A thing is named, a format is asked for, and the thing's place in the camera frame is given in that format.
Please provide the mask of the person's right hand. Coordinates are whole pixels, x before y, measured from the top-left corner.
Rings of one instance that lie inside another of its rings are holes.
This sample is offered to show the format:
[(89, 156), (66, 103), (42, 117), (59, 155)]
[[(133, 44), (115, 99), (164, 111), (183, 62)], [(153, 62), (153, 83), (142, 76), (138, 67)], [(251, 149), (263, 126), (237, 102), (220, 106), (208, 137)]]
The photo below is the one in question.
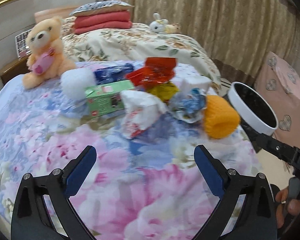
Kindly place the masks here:
[[(282, 202), (286, 201), (288, 198), (289, 190), (288, 187), (282, 189), (275, 196), (275, 201), (279, 203), (276, 210), (276, 220), (277, 220), (277, 228), (281, 228), (284, 224), (284, 204)], [(300, 213), (300, 200), (292, 199), (289, 201), (286, 211), (293, 215), (297, 216)]]

